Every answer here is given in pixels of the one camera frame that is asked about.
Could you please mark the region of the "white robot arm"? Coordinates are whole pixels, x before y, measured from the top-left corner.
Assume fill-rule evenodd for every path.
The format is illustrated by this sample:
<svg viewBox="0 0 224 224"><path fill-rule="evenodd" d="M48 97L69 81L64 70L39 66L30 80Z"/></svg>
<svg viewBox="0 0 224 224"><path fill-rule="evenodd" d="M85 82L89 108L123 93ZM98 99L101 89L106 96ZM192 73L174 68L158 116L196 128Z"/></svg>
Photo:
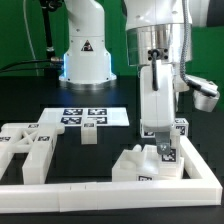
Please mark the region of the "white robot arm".
<svg viewBox="0 0 224 224"><path fill-rule="evenodd" d="M207 25L211 0L122 0L128 64L140 69L140 127L155 134L157 152L171 151L176 102L194 91L194 104L210 112L219 99L213 82L186 73L192 59L191 29ZM65 0L70 46L60 82L98 88L116 79L104 43L104 10L95 0Z"/></svg>

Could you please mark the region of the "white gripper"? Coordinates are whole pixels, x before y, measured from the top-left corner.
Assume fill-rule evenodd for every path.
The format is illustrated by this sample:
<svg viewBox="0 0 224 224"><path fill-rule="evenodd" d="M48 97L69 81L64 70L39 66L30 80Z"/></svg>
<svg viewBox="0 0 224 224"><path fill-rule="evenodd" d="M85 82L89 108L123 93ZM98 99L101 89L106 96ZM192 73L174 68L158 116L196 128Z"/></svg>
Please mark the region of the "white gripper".
<svg viewBox="0 0 224 224"><path fill-rule="evenodd" d="M171 64L157 64L158 90L153 89L151 66L140 73L140 105L142 126L147 132L156 132L158 154L169 154L170 133L175 120L174 68Z"/></svg>

